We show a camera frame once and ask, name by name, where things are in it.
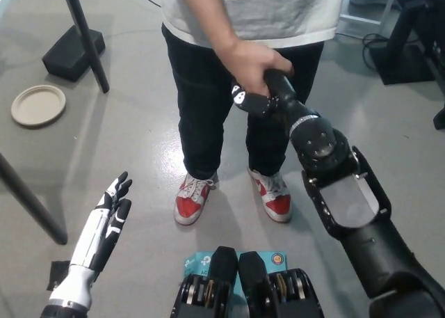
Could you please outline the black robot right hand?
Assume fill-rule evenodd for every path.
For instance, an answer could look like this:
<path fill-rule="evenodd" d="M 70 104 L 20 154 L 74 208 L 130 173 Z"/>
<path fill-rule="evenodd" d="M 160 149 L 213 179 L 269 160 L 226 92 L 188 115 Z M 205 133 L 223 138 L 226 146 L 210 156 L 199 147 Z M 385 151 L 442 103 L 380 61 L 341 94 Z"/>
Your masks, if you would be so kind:
<path fill-rule="evenodd" d="M 309 110 L 298 100 L 295 89 L 282 71 L 266 70 L 264 80 L 269 89 L 269 97 L 249 93 L 235 82 L 231 90 L 234 104 L 242 111 L 257 117 L 276 114 L 284 121 L 290 134 L 296 129 L 316 131 L 323 126 L 319 114 Z"/>

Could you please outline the person's bare right hand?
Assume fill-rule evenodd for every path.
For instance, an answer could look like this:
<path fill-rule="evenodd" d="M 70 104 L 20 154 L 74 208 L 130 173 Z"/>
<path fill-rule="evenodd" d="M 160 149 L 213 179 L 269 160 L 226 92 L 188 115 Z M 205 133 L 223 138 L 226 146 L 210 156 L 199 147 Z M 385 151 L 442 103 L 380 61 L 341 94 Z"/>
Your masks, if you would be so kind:
<path fill-rule="evenodd" d="M 266 97 L 270 95 L 264 81 L 266 70 L 280 70 L 288 76 L 293 74 L 292 63 L 265 45 L 231 37 L 214 42 L 213 49 L 222 64 L 248 93 Z"/>

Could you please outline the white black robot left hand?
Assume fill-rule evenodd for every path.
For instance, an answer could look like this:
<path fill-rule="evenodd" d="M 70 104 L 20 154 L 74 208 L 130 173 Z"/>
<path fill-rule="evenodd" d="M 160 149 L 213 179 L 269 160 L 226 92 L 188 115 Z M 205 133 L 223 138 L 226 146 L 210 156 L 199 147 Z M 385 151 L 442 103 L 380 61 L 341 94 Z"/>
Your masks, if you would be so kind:
<path fill-rule="evenodd" d="M 132 181 L 124 171 L 105 190 L 91 211 L 76 243 L 67 276 L 54 289 L 42 317 L 87 317 L 92 305 L 91 287 L 104 270 L 131 209 L 124 196 Z"/>

